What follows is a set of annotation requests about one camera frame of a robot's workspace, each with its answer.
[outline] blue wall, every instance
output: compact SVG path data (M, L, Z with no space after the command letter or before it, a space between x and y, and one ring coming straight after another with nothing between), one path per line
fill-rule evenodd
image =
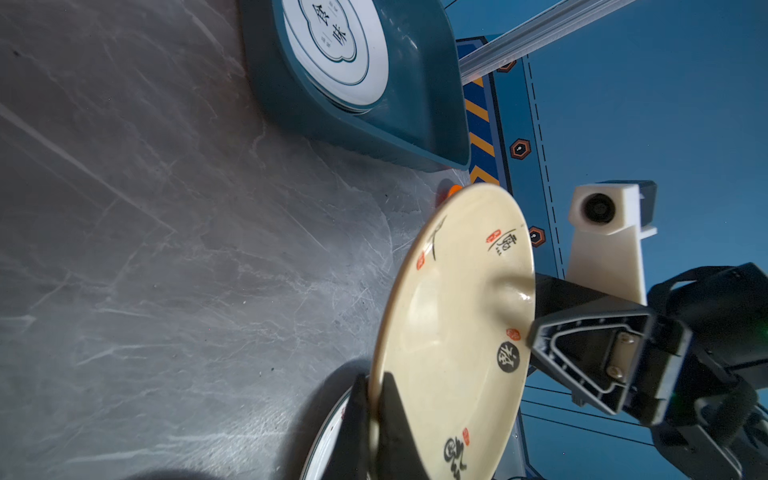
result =
M465 38L503 33L552 3L458 0L446 11ZM752 261L768 269L767 25L759 0L638 0L522 62L535 86L558 217L567 216L579 184L658 183L659 234L643 242L648 286L701 265ZM502 95L507 136L519 118L505 118ZM536 180L511 179L515 191ZM567 268L573 227L558 225ZM540 374L529 385L558 387ZM576 409L559 394L526 389L525 398ZM631 425L531 403L522 409L650 441ZM531 460L550 480L683 478L652 447L537 419L525 427Z

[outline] plate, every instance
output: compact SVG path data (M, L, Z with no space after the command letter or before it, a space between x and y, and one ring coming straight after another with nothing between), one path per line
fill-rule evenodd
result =
M474 184L422 229L389 296L369 380L378 449L392 372L431 480L488 480L522 398L535 314L533 251L506 190Z
M372 0L283 0L296 59L315 86L345 109L370 108L389 80L389 55Z
M339 437L341 421L344 420L344 409L351 392L352 389L350 388L342 395L323 422L323 426L312 444L310 454L304 462L304 468L302 468L299 477L301 480L320 480L323 477L328 461L331 459L333 447L336 445L336 439Z

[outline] screw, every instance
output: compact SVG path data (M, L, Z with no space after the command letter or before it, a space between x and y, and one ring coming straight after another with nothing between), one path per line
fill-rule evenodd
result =
M624 372L622 372L621 369L617 366L610 365L607 369L605 369L605 372L612 379L621 380L624 378Z
M619 333L619 342L634 343L634 337L627 332Z

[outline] black cable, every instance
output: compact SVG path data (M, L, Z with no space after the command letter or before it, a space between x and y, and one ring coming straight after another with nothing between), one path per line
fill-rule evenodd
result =
M627 425L634 425L636 427L641 427L642 426L642 425L640 425L638 423L627 422L626 420L611 419L611 418L608 418L608 417L605 417L605 416L602 416L602 415L595 415L594 413L586 413L586 412L579 412L578 410L564 409L562 407L556 407L556 406L553 406L553 405L547 405L546 403L532 402L531 400L525 400L525 399L523 400L523 402L533 403L534 405L541 405L541 406L544 406L544 407L549 407L550 409L558 409L558 410L564 410L566 412L578 413L579 415L589 415L590 417L597 417L597 418L603 419L603 420L611 420L612 422L626 423Z
M550 390L550 389L543 389L540 386L530 386L526 385L526 389L536 389L536 390L544 390L545 392L552 392L552 393L562 393L563 395L570 395L570 392L561 392L560 390Z
M627 437L620 437L619 435L611 435L610 433L598 432L597 430L586 429L584 427L577 427L576 425L571 425L570 423L556 422L555 420L543 419L542 417L537 417L536 415L529 415L528 413L523 413L522 415L526 416L526 417L531 417L532 419L544 420L545 422L557 423L558 425L565 425L567 427L573 427L574 429L586 430L587 432L598 433L600 435L606 435L608 437L613 437L615 439L621 439L621 440L626 440L628 442L640 443L642 445L648 445L650 447L654 446L653 443L641 442L640 440L628 439Z

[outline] camera lens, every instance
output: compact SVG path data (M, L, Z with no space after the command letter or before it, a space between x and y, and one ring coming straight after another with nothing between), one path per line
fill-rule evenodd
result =
M584 202L584 216L595 223L609 223L616 215L616 205L608 195L595 194Z

